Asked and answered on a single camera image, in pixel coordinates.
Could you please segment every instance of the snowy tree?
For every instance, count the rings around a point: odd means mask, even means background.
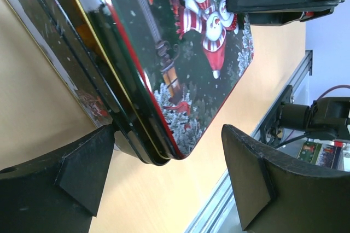
[[[111,12],[110,12],[110,10],[109,10],[109,8],[108,8],[108,6],[102,7],[102,13],[103,13],[104,15],[108,15],[108,16],[111,16],[111,15],[112,15]]]
[[[253,48],[253,37],[252,32],[250,31],[250,22],[248,16],[244,17],[244,29],[242,37],[243,48],[238,53],[238,76],[242,76],[246,68],[250,65],[254,57],[254,48]]]
[[[238,75],[238,71],[236,66],[234,66],[232,63],[230,63],[227,67],[227,74],[230,77],[230,83],[231,83],[231,87],[235,87],[235,85],[237,84],[238,80],[240,79],[239,75]]]
[[[191,153],[198,140],[203,134],[200,123],[197,119],[190,117],[186,112],[177,112],[176,110],[165,109],[164,107],[174,107],[169,102],[171,97],[166,84],[162,83],[159,90],[155,90],[154,97],[161,108],[163,116],[168,123],[177,146],[184,155]],[[188,89],[184,89],[182,101],[191,106],[191,112],[196,112],[197,108],[192,106],[191,94]]]
[[[191,60],[193,57],[193,42],[192,41],[185,41],[182,44],[182,52],[181,52],[182,58],[186,60]]]
[[[213,96],[211,96],[211,95],[208,96],[208,104],[210,104],[210,105],[213,104]]]

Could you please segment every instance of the lantern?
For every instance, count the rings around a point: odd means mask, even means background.
[[[170,59],[170,55],[168,54],[168,51],[170,50],[169,42],[160,41],[156,48],[157,54],[161,58],[160,64],[162,69],[160,69],[160,72],[163,75],[164,83],[167,85],[171,96],[169,102],[178,104],[181,101],[183,94],[183,86],[180,85],[174,63],[175,59],[179,56],[177,53],[178,48],[177,46],[174,48],[175,53],[177,54],[173,59]]]

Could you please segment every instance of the printed christmas design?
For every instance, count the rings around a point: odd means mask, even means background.
[[[188,155],[253,59],[248,17],[229,13],[227,0],[79,1],[104,30],[117,30],[117,13],[177,147]]]

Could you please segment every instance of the red trim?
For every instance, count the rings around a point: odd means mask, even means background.
[[[170,131],[169,126],[168,126],[168,123],[165,121],[163,113],[162,113],[162,111],[161,111],[161,109],[160,109],[160,107],[159,107],[159,105],[158,105],[158,103],[157,103],[153,93],[149,90],[149,88],[148,88],[148,86],[146,84],[146,78],[144,76],[143,68],[142,68],[142,66],[141,66],[141,64],[140,64],[140,62],[139,62],[139,60],[137,58],[137,55],[136,55],[136,53],[135,53],[135,51],[133,49],[133,46],[132,46],[132,44],[131,44],[127,34],[126,34],[126,31],[125,31],[123,25],[121,24],[121,21],[120,21],[118,15],[117,15],[115,9],[113,8],[113,5],[109,4],[109,2],[107,0],[104,0],[104,2],[108,6],[108,9],[109,9],[110,13],[112,14],[112,17],[113,17],[113,19],[115,21],[115,25],[116,25],[116,27],[117,27],[117,29],[118,29],[118,31],[119,31],[119,33],[120,33],[124,43],[125,43],[125,45],[126,45],[126,48],[128,49],[128,51],[130,53],[130,56],[131,56],[135,66],[136,66],[136,69],[138,70],[139,75],[141,76],[143,85],[145,86],[146,90],[148,91],[148,94],[149,94],[149,96],[150,96],[150,98],[152,100],[152,103],[153,103],[153,105],[154,105],[158,115],[161,118],[161,121],[162,121],[162,123],[163,123],[163,125],[165,127],[165,130],[166,130],[166,132],[168,134],[168,137],[169,137],[171,143],[173,144],[173,146],[175,148],[176,153],[182,159],[185,158],[185,155],[181,153],[180,149],[178,148],[178,146],[177,146],[177,144],[176,144],[176,142],[174,140],[173,135],[171,134],[171,131]]]
[[[312,17],[313,16],[313,11],[306,11],[305,12],[305,17]]]

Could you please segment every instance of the christmas tin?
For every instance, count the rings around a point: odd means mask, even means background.
[[[118,148],[145,163],[164,165],[132,111],[132,103],[75,0],[7,0],[96,126],[114,120]]]
[[[254,55],[226,0],[77,0],[155,150],[183,159]]]

